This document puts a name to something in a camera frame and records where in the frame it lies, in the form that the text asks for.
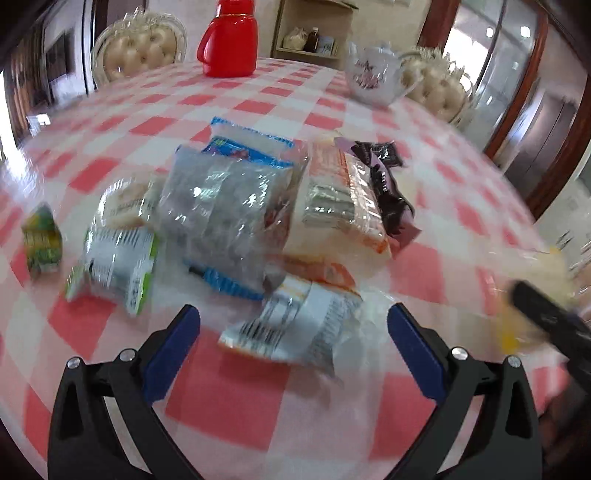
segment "yellow object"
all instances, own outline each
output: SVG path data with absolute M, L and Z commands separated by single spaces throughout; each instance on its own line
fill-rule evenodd
M 509 301 L 508 292 L 517 280 L 525 280 L 557 305 L 570 310 L 574 306 L 574 284 L 568 275 L 562 254 L 555 248 L 549 253 L 509 250 L 497 252 L 500 273 L 496 279 L 498 312 L 496 330 L 504 355 L 535 348 L 545 342 L 542 330 L 531 323 Z

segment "label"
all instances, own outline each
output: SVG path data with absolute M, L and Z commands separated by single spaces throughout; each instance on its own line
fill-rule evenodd
M 314 365 L 334 374 L 333 348 L 361 298 L 288 275 L 254 320 L 224 331 L 220 343 L 253 356 Z

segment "transparent bag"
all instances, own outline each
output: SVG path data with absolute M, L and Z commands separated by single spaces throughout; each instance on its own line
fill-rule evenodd
M 320 368 L 334 377 L 335 349 L 361 297 L 286 275 L 260 315 L 227 328 L 219 343 L 262 359 Z
M 265 262 L 290 168 L 179 147 L 160 201 L 161 229 L 197 271 L 264 292 Z
M 93 225 L 113 229 L 155 227 L 163 185 L 164 177 L 157 175 L 118 180 L 101 196 Z

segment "tufted chair back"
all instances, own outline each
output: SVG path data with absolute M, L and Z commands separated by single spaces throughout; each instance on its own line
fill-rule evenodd
M 423 77 L 407 97 L 423 105 L 438 119 L 457 125 L 471 113 L 473 88 L 466 91 L 460 83 L 465 76 L 463 70 L 449 71 L 454 63 L 449 61 L 449 56 L 442 57 L 439 51 L 425 50 L 403 54 L 407 59 L 402 83 L 409 86 Z
M 98 87 L 123 77 L 184 60 L 187 33 L 173 15 L 136 9 L 117 20 L 92 49 L 92 76 Z

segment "orange package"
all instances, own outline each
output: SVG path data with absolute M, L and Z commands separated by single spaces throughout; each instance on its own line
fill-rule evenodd
M 369 167 L 326 142 L 309 144 L 283 249 L 285 268 L 349 290 L 391 258 Z

